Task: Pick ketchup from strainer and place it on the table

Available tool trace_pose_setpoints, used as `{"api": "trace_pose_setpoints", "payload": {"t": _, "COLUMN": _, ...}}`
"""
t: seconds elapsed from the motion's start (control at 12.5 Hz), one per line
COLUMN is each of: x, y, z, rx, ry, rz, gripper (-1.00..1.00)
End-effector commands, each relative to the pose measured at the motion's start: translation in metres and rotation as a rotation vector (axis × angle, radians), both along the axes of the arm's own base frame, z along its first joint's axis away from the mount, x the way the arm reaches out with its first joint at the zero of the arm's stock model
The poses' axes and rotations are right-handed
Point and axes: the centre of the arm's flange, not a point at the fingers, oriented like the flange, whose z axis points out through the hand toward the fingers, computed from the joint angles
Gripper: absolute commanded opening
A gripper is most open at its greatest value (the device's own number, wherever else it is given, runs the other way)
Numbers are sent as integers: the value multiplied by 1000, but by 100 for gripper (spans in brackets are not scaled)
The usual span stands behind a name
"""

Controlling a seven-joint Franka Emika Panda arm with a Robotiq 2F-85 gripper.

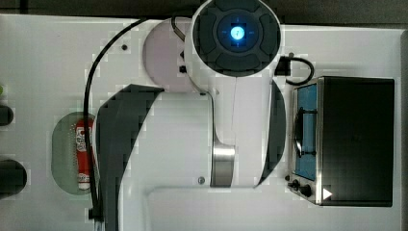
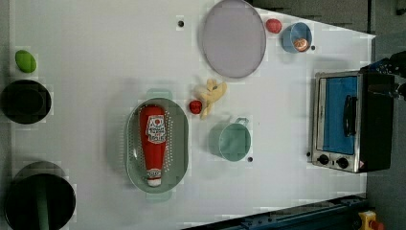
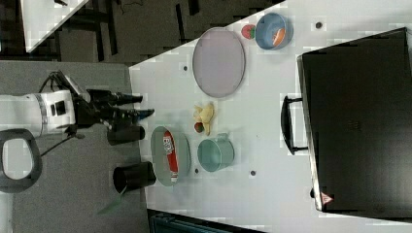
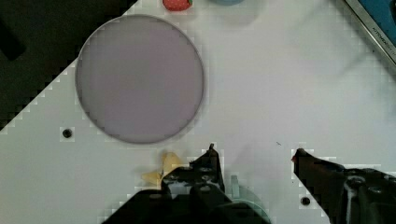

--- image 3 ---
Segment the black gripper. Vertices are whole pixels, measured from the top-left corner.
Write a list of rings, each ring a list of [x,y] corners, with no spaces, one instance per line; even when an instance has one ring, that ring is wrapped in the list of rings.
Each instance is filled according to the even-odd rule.
[[[103,124],[110,127],[111,116],[113,116],[115,122],[135,124],[139,120],[153,115],[155,110],[116,109],[113,114],[111,104],[122,106],[141,103],[142,101],[143,97],[141,95],[135,96],[121,92],[113,94],[110,90],[88,89],[86,95],[77,94],[74,98],[76,127],[84,129],[90,128],[94,124]]]

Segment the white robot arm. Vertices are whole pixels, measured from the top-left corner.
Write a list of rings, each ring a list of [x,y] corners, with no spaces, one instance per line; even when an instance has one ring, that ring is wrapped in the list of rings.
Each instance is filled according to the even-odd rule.
[[[1,97],[1,190],[19,193],[39,180],[42,174],[43,153],[36,140],[64,133],[68,139],[82,136],[80,129],[95,124],[107,127],[110,145],[141,140],[145,131],[138,122],[155,113],[153,109],[126,109],[125,104],[141,102],[141,96],[91,89],[91,99],[69,90],[49,93],[30,93]],[[26,175],[14,178],[6,171],[13,157],[28,155],[30,166]]]

